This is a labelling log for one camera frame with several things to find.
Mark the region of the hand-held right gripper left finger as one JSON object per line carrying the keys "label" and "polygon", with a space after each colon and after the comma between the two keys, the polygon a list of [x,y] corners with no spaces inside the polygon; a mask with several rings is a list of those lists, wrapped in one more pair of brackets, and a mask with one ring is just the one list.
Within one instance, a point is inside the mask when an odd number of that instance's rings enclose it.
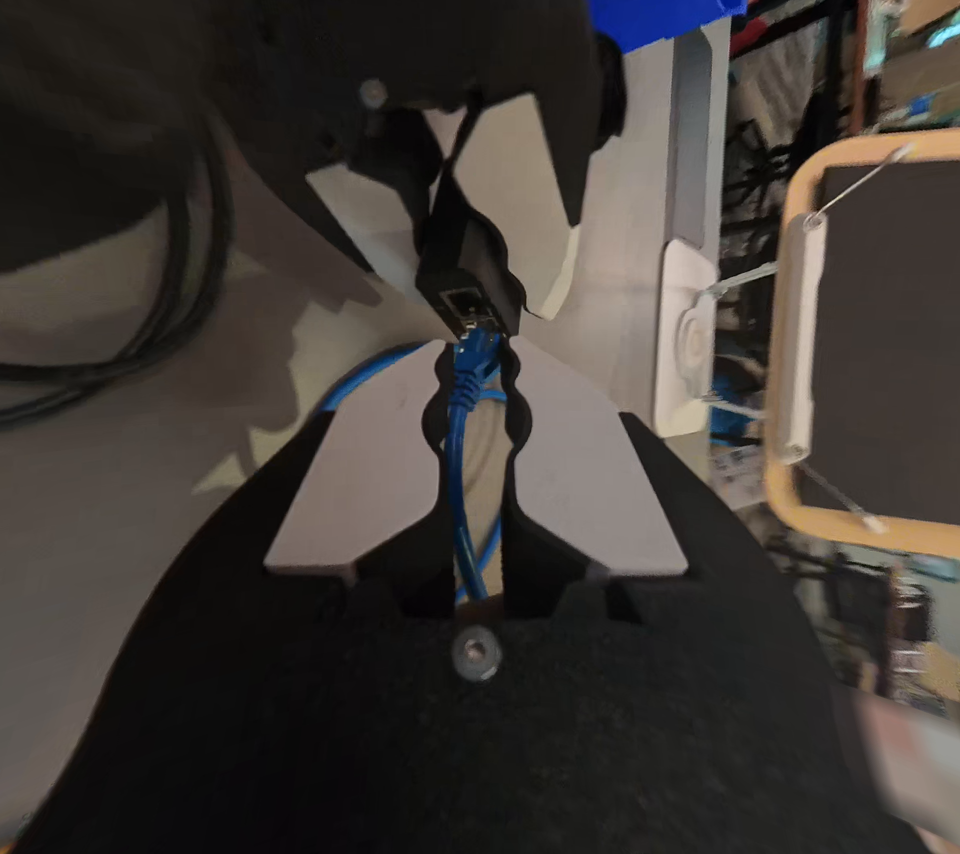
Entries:
{"label": "hand-held right gripper left finger", "polygon": [[425,416],[440,394],[434,340],[356,380],[326,404],[325,433],[268,549],[273,575],[385,585],[413,617],[454,607],[450,506]]}

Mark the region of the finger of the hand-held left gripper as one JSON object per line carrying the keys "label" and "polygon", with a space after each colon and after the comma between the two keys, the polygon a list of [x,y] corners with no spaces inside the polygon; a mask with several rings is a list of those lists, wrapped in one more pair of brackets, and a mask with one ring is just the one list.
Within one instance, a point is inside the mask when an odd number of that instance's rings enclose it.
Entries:
{"label": "finger of the hand-held left gripper", "polygon": [[482,110],[453,176],[503,238],[525,310],[554,320],[570,294],[581,229],[567,218],[542,119],[532,93]]}
{"label": "finger of the hand-held left gripper", "polygon": [[399,191],[343,163],[306,175],[307,223],[378,290],[402,297],[423,316],[432,337],[453,340],[415,285],[419,255],[413,219]]}

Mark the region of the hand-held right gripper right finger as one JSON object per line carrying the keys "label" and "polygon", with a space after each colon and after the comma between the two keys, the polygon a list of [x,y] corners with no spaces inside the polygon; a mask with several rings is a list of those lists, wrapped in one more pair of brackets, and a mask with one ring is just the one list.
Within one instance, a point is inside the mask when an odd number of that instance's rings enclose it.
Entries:
{"label": "hand-held right gripper right finger", "polygon": [[689,561],[623,416],[604,392],[528,339],[502,355],[512,448],[501,505],[503,605],[548,617],[572,585],[601,606],[632,583],[682,578]]}

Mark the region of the black ethernet adapter box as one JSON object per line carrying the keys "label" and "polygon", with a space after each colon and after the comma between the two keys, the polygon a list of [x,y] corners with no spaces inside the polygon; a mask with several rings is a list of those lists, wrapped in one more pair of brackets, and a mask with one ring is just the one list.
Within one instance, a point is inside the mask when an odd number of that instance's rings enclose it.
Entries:
{"label": "black ethernet adapter box", "polygon": [[476,328],[519,334],[525,291],[509,270],[506,242],[448,169],[419,237],[416,290],[456,338]]}

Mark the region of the white stand base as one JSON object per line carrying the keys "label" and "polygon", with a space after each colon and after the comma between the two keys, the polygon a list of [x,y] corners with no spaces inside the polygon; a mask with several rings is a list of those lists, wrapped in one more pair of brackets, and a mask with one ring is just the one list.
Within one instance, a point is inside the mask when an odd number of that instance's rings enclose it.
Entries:
{"label": "white stand base", "polygon": [[714,374],[718,276],[712,261],[683,239],[665,247],[661,265],[654,375],[654,429],[662,438],[707,428]]}

